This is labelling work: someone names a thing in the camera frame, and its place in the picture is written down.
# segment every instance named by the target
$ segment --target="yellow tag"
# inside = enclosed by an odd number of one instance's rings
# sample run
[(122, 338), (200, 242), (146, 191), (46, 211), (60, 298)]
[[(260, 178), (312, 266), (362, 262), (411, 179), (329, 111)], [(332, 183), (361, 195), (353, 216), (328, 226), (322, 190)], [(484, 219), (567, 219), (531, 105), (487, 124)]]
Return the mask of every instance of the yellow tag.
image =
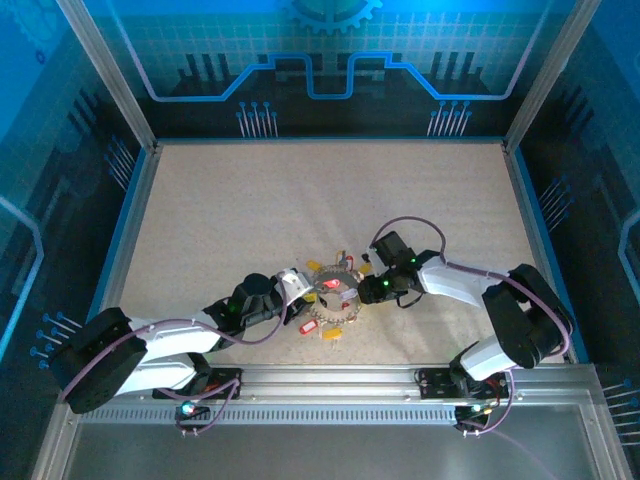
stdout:
[(365, 263), (363, 266), (361, 266), (358, 271), (363, 274), (366, 275), (367, 273), (369, 273), (371, 271), (371, 264), (370, 263)]
[(317, 272), (318, 270), (320, 270), (322, 268), (322, 264), (318, 263), (314, 260), (309, 260), (307, 262), (307, 267), (309, 267), (310, 270), (313, 270), (314, 272)]
[(337, 340), (342, 337), (342, 329), (341, 328), (332, 328), (331, 330), (325, 330), (322, 332), (323, 340)]

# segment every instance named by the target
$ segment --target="metal gear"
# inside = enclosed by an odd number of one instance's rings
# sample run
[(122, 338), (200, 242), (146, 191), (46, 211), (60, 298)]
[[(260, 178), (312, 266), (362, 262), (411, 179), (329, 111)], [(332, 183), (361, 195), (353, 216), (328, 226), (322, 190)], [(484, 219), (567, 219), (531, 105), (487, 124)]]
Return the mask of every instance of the metal gear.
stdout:
[(0, 5), (12, 14), (22, 34), (36, 49), (46, 48), (58, 27), (54, 0), (4, 0)]
[(338, 30), (347, 33), (350, 27), (360, 28), (360, 21), (371, 20), (373, 9), (382, 6), (381, 0), (281, 0), (281, 3), (289, 18), (297, 19), (301, 27), (328, 35)]
[[(360, 299), (356, 296), (347, 302), (340, 299), (340, 293), (348, 289), (357, 289), (360, 283), (360, 274), (351, 271), (343, 265), (327, 265), (318, 270), (313, 276), (312, 284), (318, 294), (318, 298), (309, 311), (321, 325), (329, 323), (342, 325), (355, 322), (358, 312), (362, 308)], [(327, 288), (325, 282), (339, 280), (339, 288)]]

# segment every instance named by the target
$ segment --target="work surface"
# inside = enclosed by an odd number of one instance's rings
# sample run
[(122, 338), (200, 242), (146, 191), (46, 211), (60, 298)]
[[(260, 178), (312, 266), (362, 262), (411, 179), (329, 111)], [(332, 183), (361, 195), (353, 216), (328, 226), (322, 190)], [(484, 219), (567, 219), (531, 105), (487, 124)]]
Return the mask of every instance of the work surface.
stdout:
[[(532, 263), (499, 144), (281, 141), (165, 145), (127, 276), (129, 316), (190, 318), (249, 273), (306, 270), (360, 255), (400, 215), (437, 223), (452, 260), (496, 269)], [(395, 226), (417, 252), (439, 249), (425, 225)], [(296, 320), (260, 346), (216, 363), (448, 363), (492, 333), (484, 310), (425, 296), (401, 310), (365, 306), (338, 341), (302, 336)], [(262, 338), (275, 320), (245, 338)]]

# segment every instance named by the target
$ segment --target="white robotic arm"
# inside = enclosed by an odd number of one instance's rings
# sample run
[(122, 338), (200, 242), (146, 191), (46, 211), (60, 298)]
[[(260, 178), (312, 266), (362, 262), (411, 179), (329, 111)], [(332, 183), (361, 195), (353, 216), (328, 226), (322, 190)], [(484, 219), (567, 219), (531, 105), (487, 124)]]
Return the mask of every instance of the white robotic arm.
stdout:
[[(529, 265), (510, 272), (489, 272), (445, 261), (444, 255), (430, 250), (415, 254), (396, 232), (374, 242), (364, 258), (371, 262), (374, 274), (358, 287), (363, 303), (395, 299), (400, 306), (400, 298), (413, 290), (421, 295), (445, 295), (487, 310), (496, 334), (470, 346), (452, 362), (452, 368), (475, 381), (515, 366), (533, 368), (562, 346), (564, 336), (557, 322), (539, 305), (527, 304), (532, 298), (521, 290), (549, 306), (567, 331), (573, 328), (567, 310)], [(526, 288), (514, 289), (514, 282)]]
[(74, 412), (83, 413), (113, 396), (142, 390), (199, 393), (202, 377), (210, 370), (201, 354), (228, 347), (229, 338), (259, 343), (243, 340), (245, 330), (278, 315), (282, 323), (288, 323), (305, 310), (302, 297), (311, 290), (306, 275), (291, 268), (271, 279), (260, 274), (247, 276), (230, 297), (201, 310), (191, 321), (158, 323), (126, 317), (117, 308), (107, 309), (52, 353), (50, 369), (65, 388), (101, 348), (127, 332), (139, 331), (73, 388), (67, 400)]

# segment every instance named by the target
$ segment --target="red tag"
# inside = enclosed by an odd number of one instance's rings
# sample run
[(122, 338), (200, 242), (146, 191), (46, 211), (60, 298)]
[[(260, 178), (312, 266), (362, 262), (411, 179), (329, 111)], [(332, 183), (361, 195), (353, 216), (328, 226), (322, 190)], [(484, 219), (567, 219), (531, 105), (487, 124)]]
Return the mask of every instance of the red tag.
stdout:
[(316, 328), (318, 328), (318, 322), (316, 322), (315, 319), (311, 319), (300, 327), (300, 333), (306, 335), (313, 332)]
[(340, 280), (334, 278), (333, 280), (327, 280), (324, 282), (324, 286), (327, 288), (338, 288), (340, 286)]

